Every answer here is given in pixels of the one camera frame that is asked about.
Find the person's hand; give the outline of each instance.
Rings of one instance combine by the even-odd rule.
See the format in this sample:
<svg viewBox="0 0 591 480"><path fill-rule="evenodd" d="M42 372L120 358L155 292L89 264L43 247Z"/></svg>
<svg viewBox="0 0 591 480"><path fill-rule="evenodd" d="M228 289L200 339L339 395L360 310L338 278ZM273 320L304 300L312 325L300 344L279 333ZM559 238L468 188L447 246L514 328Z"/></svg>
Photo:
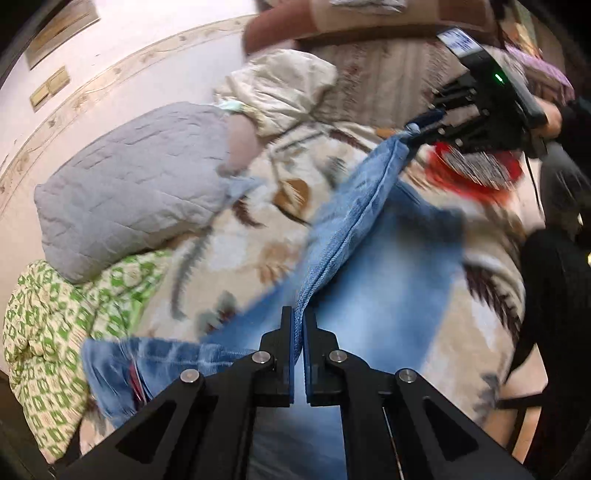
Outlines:
<svg viewBox="0 0 591 480"><path fill-rule="evenodd" d="M542 138L556 138L560 135L560 131L562 130L562 115L560 114L560 110L558 110L558 107L553 103L542 100L536 96L534 98L544 109L544 113L548 119L547 125L536 128L534 132Z"/></svg>

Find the gray fabric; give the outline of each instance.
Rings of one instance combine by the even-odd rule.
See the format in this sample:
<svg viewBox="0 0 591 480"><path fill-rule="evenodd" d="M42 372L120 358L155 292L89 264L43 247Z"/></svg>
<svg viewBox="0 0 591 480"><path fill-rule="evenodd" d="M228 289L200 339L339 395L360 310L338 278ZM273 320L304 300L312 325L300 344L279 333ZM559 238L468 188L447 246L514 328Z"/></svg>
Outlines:
<svg viewBox="0 0 591 480"><path fill-rule="evenodd" d="M126 255L206 226L255 183L223 178L224 112L173 103L78 152L35 188L46 260L73 283Z"/></svg>
<svg viewBox="0 0 591 480"><path fill-rule="evenodd" d="M580 229L578 216L591 207L591 180L556 142L540 158L540 197L547 226L564 229L571 239Z"/></svg>

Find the denim fabric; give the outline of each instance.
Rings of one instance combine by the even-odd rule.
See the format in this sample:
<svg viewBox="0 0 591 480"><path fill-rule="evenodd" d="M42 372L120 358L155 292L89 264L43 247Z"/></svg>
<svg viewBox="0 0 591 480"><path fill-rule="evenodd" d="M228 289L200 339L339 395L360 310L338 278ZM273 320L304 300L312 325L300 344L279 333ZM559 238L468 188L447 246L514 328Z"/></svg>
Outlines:
<svg viewBox="0 0 591 480"><path fill-rule="evenodd" d="M294 274L206 341L235 352L256 349L261 335L279 326L281 307L292 305L296 360L303 311L311 303L319 327L333 331L341 348L373 368L419 369L446 310L453 274L461 266L462 225L458 213L426 204L397 181L407 153L398 137L378 146L320 208ZM85 345L83 356L89 357L96 343ZM197 354L203 347L193 345ZM90 360L85 360L86 371L98 369L96 377L112 375L108 358L97 359L98 364ZM157 362L138 366L138 371L152 391L162 390L180 372ZM119 397L124 388L129 390L109 379L90 384L97 398ZM129 416L110 403L111 415ZM306 403L301 358L295 368L294 404L258 409L249 478L346 478L339 409Z"/></svg>
<svg viewBox="0 0 591 480"><path fill-rule="evenodd" d="M213 375L251 352L212 343L197 345L156 338L129 338L121 342L89 339L82 345L81 356L90 391L100 411L113 426L120 427L136 413L129 386L132 364L139 373L147 400L152 400L186 368Z"/></svg>

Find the brown cushion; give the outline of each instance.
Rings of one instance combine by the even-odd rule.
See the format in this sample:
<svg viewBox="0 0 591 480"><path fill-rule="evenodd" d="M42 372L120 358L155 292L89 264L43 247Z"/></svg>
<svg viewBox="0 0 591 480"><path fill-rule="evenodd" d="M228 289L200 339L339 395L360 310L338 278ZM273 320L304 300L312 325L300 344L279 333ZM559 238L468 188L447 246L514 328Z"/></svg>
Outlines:
<svg viewBox="0 0 591 480"><path fill-rule="evenodd" d="M311 52L339 72L336 86L313 112L314 118L327 123L402 128L426 110L432 88L465 71L436 40L372 40L317 47Z"/></svg>
<svg viewBox="0 0 591 480"><path fill-rule="evenodd" d="M242 36L246 53L253 53L284 40L307 37L318 30L312 20L309 0L289 0L251 20Z"/></svg>
<svg viewBox="0 0 591 480"><path fill-rule="evenodd" d="M405 12L370 15L335 7L330 0L286 0L253 19L244 32L247 53L290 38L307 45L342 44L376 38L431 38L449 26L462 27L478 41L497 45L488 0L409 0Z"/></svg>

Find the comforter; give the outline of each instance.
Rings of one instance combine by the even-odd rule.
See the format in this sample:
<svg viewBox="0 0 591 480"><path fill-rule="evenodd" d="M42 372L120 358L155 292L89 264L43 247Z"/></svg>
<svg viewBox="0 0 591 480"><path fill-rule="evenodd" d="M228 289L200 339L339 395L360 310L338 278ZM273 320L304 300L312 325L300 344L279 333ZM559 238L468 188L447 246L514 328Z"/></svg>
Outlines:
<svg viewBox="0 0 591 480"><path fill-rule="evenodd" d="M168 251L133 255L74 286L46 261L18 278L4 317L10 386L48 462L61 457L86 408L80 348L133 330L168 267Z"/></svg>

